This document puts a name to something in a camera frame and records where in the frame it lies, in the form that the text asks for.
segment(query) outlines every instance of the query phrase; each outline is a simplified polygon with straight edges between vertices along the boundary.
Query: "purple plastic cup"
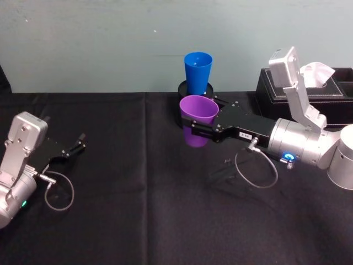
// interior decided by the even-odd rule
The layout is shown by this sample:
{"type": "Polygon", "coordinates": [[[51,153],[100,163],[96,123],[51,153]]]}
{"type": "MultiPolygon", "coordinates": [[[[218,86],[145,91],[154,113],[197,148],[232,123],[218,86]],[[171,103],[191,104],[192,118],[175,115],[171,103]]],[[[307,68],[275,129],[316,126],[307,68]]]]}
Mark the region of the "purple plastic cup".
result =
{"type": "MultiPolygon", "coordinates": [[[[179,107],[182,115],[208,124],[213,123],[215,116],[220,110],[213,100],[198,95],[190,95],[183,98],[179,103],[179,107]]],[[[185,141],[188,145],[192,147],[201,147],[207,144],[208,139],[193,135],[191,133],[191,128],[183,126],[183,130],[185,141]]]]}

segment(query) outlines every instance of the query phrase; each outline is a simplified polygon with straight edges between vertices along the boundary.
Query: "tissue box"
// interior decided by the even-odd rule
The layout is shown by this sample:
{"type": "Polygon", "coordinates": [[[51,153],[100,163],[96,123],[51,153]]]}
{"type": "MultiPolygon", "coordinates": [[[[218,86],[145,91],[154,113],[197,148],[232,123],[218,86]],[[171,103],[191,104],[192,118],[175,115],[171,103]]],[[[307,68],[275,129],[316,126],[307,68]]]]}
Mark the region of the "tissue box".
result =
{"type": "MultiPolygon", "coordinates": [[[[333,68],[322,87],[307,88],[309,102],[327,117],[328,128],[353,124],[353,69],[333,68]]],[[[274,86],[270,69],[261,69],[256,101],[262,116],[292,120],[283,88],[274,86]]]]}

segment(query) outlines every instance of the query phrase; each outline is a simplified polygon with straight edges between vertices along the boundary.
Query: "blue indicator ring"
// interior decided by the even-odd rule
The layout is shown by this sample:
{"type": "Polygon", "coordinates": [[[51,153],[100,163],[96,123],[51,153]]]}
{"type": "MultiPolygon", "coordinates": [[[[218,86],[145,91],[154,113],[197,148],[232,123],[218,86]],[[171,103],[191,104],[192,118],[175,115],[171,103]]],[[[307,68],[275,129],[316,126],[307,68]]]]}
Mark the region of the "blue indicator ring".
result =
{"type": "Polygon", "coordinates": [[[285,153],[285,154],[283,154],[283,158],[285,158],[289,161],[293,161],[295,159],[295,156],[292,155],[291,153],[285,153]]]}

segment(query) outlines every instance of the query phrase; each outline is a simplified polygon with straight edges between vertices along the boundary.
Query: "plastic cup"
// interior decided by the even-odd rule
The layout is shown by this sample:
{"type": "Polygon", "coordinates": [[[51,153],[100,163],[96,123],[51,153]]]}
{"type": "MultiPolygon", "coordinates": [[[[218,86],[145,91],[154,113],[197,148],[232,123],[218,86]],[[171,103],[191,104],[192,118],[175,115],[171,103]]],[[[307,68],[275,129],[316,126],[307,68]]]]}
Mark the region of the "plastic cup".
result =
{"type": "Polygon", "coordinates": [[[203,95],[210,77],[212,57],[205,52],[192,52],[184,58],[189,95],[203,95]]]}
{"type": "MultiPolygon", "coordinates": [[[[208,124],[213,123],[215,116],[220,110],[213,100],[198,95],[190,95],[183,98],[179,103],[179,107],[182,115],[208,124]]],[[[201,147],[207,144],[208,138],[193,135],[190,127],[183,126],[183,130],[185,141],[188,145],[201,147]]]]}

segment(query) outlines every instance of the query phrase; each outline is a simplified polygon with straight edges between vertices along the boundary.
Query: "blue cup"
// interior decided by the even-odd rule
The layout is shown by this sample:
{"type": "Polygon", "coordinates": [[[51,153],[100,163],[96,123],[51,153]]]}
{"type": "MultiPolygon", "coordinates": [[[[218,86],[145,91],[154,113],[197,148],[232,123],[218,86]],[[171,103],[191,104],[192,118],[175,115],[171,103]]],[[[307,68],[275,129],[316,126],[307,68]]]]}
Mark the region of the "blue cup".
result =
{"type": "Polygon", "coordinates": [[[184,62],[188,94],[203,95],[211,72],[211,55],[201,51],[192,52],[185,56],[184,62]]]}

